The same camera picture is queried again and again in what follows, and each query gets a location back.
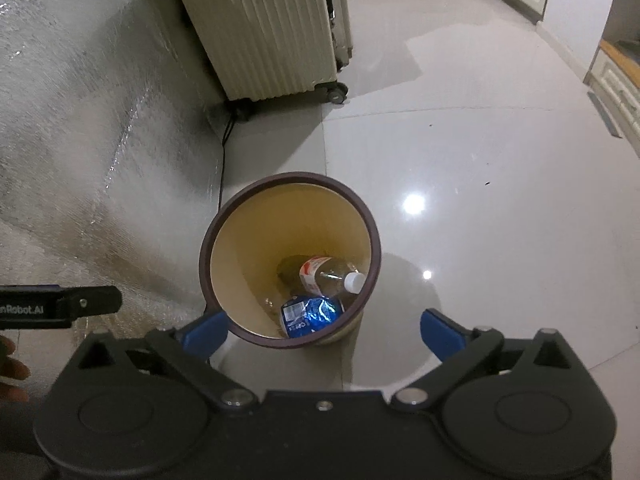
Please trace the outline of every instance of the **red and white label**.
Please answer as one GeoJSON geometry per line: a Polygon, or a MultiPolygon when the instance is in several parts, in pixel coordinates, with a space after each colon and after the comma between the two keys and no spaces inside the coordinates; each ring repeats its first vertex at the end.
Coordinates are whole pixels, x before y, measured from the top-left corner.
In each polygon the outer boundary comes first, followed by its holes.
{"type": "Polygon", "coordinates": [[[316,296],[322,296],[322,291],[316,283],[316,272],[322,264],[330,259],[330,256],[314,256],[300,267],[300,280],[302,280],[302,284],[305,286],[307,292],[315,294],[316,296]]]}

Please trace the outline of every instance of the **human hand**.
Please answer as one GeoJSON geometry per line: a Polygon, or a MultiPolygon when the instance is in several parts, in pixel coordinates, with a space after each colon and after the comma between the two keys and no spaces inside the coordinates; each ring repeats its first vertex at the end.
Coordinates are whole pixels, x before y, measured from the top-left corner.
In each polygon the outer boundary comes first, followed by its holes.
{"type": "MultiPolygon", "coordinates": [[[[9,356],[15,352],[15,344],[10,339],[0,335],[0,345],[6,348],[6,354],[9,356]]],[[[20,361],[7,357],[0,369],[0,379],[2,377],[9,377],[11,379],[18,379],[22,381],[31,375],[29,369],[23,365],[20,361]]],[[[27,392],[18,388],[17,386],[11,386],[0,382],[0,400],[13,400],[15,402],[26,402],[29,400],[27,392]]]]}

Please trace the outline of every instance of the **crumpled blue plastic packaging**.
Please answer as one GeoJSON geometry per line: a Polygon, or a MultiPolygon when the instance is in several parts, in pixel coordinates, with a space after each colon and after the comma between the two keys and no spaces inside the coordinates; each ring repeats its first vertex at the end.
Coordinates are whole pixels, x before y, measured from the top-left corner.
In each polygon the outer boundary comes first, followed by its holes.
{"type": "Polygon", "coordinates": [[[342,314],[338,300],[320,296],[294,296],[280,309],[282,329],[289,337],[322,330],[342,314]]]}

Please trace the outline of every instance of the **silver bolt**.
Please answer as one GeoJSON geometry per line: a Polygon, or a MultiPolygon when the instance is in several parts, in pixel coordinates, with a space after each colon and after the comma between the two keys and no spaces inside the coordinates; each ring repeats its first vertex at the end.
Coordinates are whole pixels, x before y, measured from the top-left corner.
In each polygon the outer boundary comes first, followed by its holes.
{"type": "Polygon", "coordinates": [[[410,404],[415,406],[416,404],[422,404],[429,398],[429,395],[420,388],[405,388],[396,393],[396,399],[403,404],[410,404]]]}
{"type": "Polygon", "coordinates": [[[227,406],[231,406],[233,408],[242,408],[243,406],[254,402],[254,394],[244,388],[227,390],[220,398],[227,406]]]}
{"type": "Polygon", "coordinates": [[[328,412],[333,406],[334,404],[330,400],[318,400],[316,404],[316,408],[320,412],[328,412]]]}

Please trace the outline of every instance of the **trash can rim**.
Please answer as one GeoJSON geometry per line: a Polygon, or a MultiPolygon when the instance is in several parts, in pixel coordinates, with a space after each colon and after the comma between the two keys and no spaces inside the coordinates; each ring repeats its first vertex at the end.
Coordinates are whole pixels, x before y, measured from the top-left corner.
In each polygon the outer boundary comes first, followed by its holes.
{"type": "Polygon", "coordinates": [[[322,342],[323,339],[331,337],[341,328],[348,325],[361,313],[374,286],[376,285],[376,281],[378,280],[382,259],[382,249],[380,248],[380,235],[378,233],[378,228],[371,211],[362,199],[343,183],[323,174],[311,173],[308,171],[291,171],[289,173],[278,173],[267,176],[257,180],[253,184],[249,184],[243,190],[239,191],[231,200],[226,202],[220,211],[218,211],[218,214],[214,217],[207,229],[207,233],[202,241],[199,261],[200,287],[202,288],[202,293],[207,303],[206,312],[223,310],[213,291],[210,271],[211,253],[220,229],[224,225],[225,221],[241,204],[264,190],[283,184],[313,184],[314,186],[325,187],[339,194],[347,200],[347,202],[351,203],[351,205],[354,206],[362,216],[369,234],[371,247],[369,271],[367,272],[367,279],[365,280],[361,293],[347,311],[328,327],[313,334],[297,338],[269,338],[250,332],[235,323],[233,319],[229,318],[229,330],[238,337],[268,348],[289,349],[322,342]]]}

